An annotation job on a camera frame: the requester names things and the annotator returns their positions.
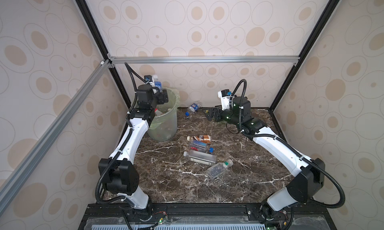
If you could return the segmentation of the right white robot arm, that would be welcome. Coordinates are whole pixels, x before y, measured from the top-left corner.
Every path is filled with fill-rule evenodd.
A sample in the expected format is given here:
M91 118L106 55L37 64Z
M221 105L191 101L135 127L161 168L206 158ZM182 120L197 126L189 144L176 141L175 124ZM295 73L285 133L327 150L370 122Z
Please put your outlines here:
M277 213L286 207L308 202L328 209L338 209L345 204L346 195L342 186L326 172L325 163L312 159L280 138L262 120L252 117L251 103L246 98L247 81L242 79L235 89L218 92L221 106L209 108L206 117L210 121L225 122L234 125L239 134L260 145L279 160L294 177L281 190L271 194L262 201L259 212L262 218L273 220ZM339 200L335 204L326 204L314 200L314 195L324 186L328 179L337 189Z

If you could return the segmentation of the clear Pepsi bottle blue cap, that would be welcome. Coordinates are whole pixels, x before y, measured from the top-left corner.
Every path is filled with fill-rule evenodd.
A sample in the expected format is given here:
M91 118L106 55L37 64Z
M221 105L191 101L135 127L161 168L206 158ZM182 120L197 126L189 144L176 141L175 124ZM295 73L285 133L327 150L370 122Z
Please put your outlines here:
M186 118L190 118L192 115L196 114L197 111L202 107L202 103L197 101L193 104L191 104L185 113Z

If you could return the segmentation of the clear bottle blue label white cap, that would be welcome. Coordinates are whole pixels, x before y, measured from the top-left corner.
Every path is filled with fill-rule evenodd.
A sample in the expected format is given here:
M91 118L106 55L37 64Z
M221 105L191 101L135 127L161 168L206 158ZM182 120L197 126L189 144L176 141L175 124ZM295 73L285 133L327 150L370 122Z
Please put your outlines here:
M153 76L152 76L152 83L151 83L151 85L152 85L153 87L158 88L160 92L163 91L162 83L159 81L157 75L153 75Z

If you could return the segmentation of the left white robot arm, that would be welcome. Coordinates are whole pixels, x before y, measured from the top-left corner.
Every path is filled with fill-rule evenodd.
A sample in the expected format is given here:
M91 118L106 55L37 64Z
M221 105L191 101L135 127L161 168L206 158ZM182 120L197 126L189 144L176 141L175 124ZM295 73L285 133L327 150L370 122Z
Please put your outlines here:
M107 159L101 159L98 167L100 178L95 189L96 202L107 205L128 203L144 218L153 215L151 198L139 186L140 176L134 167L134 159L145 133L149 130L158 105L168 103L167 90L164 90L157 77L146 75L144 84L137 86L139 75L125 63L131 77L135 98L127 112L127 129L116 149Z

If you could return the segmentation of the white red-capped milk bottle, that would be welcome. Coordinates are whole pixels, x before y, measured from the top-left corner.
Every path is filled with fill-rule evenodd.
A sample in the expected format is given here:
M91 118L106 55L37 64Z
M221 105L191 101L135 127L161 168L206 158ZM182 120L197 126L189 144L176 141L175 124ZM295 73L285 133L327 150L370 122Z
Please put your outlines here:
M163 115L164 113L161 112L159 109L155 109L155 114L156 114L156 116L161 116L161 115Z

